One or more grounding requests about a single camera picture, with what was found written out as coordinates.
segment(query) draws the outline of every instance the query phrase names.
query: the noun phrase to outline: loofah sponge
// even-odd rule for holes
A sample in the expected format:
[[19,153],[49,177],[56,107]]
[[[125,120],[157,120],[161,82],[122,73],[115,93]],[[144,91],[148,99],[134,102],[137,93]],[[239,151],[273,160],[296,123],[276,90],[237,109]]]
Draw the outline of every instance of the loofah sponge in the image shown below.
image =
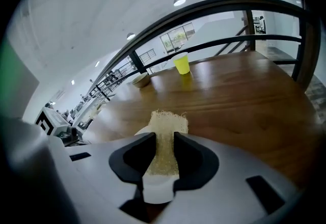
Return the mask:
[[153,111],[149,127],[156,134],[156,154],[146,173],[150,175],[179,174],[174,157],[174,132],[188,133],[188,120],[185,116],[172,112]]

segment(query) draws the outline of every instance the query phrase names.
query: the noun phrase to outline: white ceiling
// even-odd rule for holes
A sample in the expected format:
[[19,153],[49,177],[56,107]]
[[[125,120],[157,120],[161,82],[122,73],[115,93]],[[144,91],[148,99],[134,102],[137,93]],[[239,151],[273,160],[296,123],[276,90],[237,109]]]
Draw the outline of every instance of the white ceiling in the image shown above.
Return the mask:
[[45,81],[77,74],[120,49],[129,32],[137,34],[176,9],[173,0],[23,0],[7,35],[26,66]]

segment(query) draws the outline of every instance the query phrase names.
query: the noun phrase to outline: desk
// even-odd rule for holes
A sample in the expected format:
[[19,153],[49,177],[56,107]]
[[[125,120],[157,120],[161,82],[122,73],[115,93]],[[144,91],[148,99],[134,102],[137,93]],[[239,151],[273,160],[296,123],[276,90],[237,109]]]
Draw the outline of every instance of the desk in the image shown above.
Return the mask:
[[125,85],[83,138],[92,143],[134,135],[154,110],[186,113],[189,133],[247,150],[298,187],[309,181],[322,140],[312,104],[282,69],[256,51],[156,73],[142,89]]

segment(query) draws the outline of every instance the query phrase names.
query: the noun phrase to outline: black slot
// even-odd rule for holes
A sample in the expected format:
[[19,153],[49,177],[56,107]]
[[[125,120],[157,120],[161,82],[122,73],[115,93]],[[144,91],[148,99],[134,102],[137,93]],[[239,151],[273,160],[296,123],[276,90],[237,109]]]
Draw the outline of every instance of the black slot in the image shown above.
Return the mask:
[[273,213],[284,205],[284,200],[273,190],[263,177],[250,177],[246,179],[246,182],[268,214]]
[[89,153],[77,153],[77,154],[73,154],[70,155],[70,159],[72,161],[78,161],[87,157],[90,157],[91,155]]

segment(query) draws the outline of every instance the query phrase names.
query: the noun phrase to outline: window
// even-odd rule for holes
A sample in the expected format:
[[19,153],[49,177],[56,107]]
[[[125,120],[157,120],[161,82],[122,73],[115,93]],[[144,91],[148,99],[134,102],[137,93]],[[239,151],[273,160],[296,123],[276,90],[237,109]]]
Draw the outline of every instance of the window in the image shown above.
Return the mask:
[[143,62],[143,64],[145,65],[149,60],[151,60],[154,56],[156,56],[156,53],[154,51],[154,49],[151,49],[147,52],[145,52],[144,54],[140,55],[140,59]]
[[194,33],[194,26],[189,23],[162,35],[160,38],[165,49],[170,53],[173,50],[180,49]]

